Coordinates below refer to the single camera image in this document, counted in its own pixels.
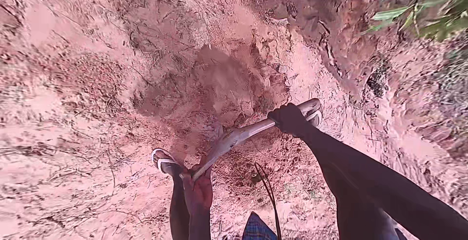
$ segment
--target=green grass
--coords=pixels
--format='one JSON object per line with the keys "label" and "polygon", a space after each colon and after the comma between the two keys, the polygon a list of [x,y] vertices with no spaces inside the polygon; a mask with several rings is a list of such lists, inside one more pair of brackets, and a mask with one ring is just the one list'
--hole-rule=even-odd
{"label": "green grass", "polygon": [[[443,41],[451,34],[468,28],[468,0],[426,0],[410,3],[405,7],[376,13],[372,20],[376,25],[370,26],[364,33],[379,30],[383,27],[405,20],[399,28],[405,30],[414,27],[420,37]],[[435,18],[426,19],[422,12],[437,7],[439,13]]]}

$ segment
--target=flip-flop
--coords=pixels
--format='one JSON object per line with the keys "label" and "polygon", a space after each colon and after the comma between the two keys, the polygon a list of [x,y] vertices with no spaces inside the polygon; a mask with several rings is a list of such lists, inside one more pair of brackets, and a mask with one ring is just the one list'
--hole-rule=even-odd
{"label": "flip-flop", "polygon": [[[317,117],[317,123],[314,124],[313,120],[314,118]],[[318,127],[320,123],[322,122],[322,112],[320,112],[320,109],[317,109],[317,111],[313,112],[312,114],[306,116],[306,120],[309,121],[313,124],[314,127]]]}
{"label": "flip-flop", "polygon": [[162,171],[161,163],[174,163],[174,164],[177,164],[177,165],[179,165],[179,164],[177,162],[175,162],[175,160],[172,158],[171,154],[167,150],[162,149],[162,148],[155,148],[153,150],[153,152],[151,153],[151,161],[153,162],[153,164],[155,163],[155,156],[156,156],[156,152],[158,152],[158,151],[162,151],[162,153],[164,153],[165,155],[170,157],[170,159],[158,159],[158,161],[157,161],[158,170],[161,171],[162,174],[169,175],[168,173]]}

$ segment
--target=hand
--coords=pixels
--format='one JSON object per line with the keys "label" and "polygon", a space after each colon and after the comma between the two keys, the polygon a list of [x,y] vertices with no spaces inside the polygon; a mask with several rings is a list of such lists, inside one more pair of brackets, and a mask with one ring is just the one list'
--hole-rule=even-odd
{"label": "hand", "polygon": [[204,159],[200,164],[193,166],[190,170],[185,169],[181,174],[184,182],[185,202],[189,210],[190,216],[206,215],[210,213],[210,207],[213,203],[213,186],[211,184],[211,167],[208,168],[203,175],[196,181],[192,179],[191,173],[202,166]]}
{"label": "hand", "polygon": [[283,133],[291,134],[294,137],[301,137],[305,133],[306,121],[300,109],[289,103],[268,113],[268,118],[276,123],[276,127]]}

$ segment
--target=dry grass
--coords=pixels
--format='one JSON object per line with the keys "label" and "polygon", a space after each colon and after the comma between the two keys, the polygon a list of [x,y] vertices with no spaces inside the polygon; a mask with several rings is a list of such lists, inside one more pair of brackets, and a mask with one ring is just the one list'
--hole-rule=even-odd
{"label": "dry grass", "polygon": [[439,84],[436,99],[454,106],[454,134],[463,135],[468,134],[468,32],[459,34],[452,47],[447,62],[432,77]]}

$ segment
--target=foot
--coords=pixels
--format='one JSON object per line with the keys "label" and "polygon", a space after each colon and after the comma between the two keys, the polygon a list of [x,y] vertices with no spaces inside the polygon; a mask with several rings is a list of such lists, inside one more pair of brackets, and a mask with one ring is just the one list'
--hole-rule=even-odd
{"label": "foot", "polygon": [[[156,165],[156,167],[158,166],[158,159],[171,159],[173,160],[173,158],[164,153],[165,151],[162,151],[162,150],[157,150],[155,151],[155,154],[154,154],[154,157],[153,157],[153,162],[154,164]],[[167,162],[161,162],[161,171],[162,173],[167,173],[171,176],[179,176],[180,173],[182,173],[182,168],[180,165],[178,165],[177,163],[167,163]]]}

